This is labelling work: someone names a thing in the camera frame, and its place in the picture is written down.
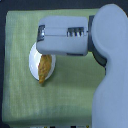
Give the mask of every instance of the green towel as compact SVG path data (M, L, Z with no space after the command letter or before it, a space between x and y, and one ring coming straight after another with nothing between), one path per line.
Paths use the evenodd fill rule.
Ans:
M2 119L10 126L91 124L93 94L105 71L91 53L57 56L52 76L41 87L29 70L38 22L48 15L95 15L97 9L9 11L6 18Z

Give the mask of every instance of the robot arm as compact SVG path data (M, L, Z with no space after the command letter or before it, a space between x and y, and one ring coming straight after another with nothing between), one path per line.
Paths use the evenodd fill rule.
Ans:
M96 51L107 60L106 76L93 97L92 128L128 128L126 14L114 4L103 6L91 35ZM86 55L89 45L85 17L50 16L39 22L36 48L41 54Z
M92 23L92 40L107 58L106 76L93 97L92 128L128 127L128 18L118 6L102 7Z

